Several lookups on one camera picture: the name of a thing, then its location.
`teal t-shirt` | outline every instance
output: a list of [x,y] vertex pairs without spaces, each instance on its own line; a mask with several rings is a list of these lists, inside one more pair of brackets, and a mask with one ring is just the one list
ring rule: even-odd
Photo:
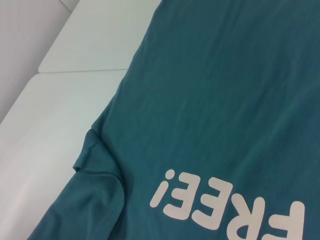
[[319,239],[320,1],[162,0],[74,168],[29,240]]

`green fabric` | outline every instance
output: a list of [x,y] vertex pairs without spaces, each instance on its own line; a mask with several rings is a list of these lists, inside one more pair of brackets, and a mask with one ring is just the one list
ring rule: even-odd
[[[301,226],[318,239],[320,1],[163,0],[74,168],[29,240],[300,240]],[[164,213],[185,203],[172,197],[188,187],[181,173],[200,177],[183,220]],[[232,184],[224,210],[201,200],[225,191],[211,177]],[[238,211],[238,194],[257,216]],[[217,229],[193,219],[219,209]],[[276,229],[270,217],[289,214]],[[238,219],[241,238],[227,234]]]

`t-shirt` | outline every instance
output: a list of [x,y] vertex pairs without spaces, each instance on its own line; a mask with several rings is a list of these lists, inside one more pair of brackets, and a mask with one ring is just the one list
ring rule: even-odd
[[29,240],[319,239],[320,1],[162,0],[74,169]]

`white surface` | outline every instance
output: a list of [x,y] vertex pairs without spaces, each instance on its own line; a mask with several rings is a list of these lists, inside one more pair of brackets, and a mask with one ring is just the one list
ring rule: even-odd
[[0,239],[26,240],[126,71],[38,74],[0,124]]
[[69,16],[59,0],[0,0],[0,123]]
[[80,0],[40,73],[128,69],[160,0]]
[[79,3],[79,0],[60,0],[70,12],[73,12]]

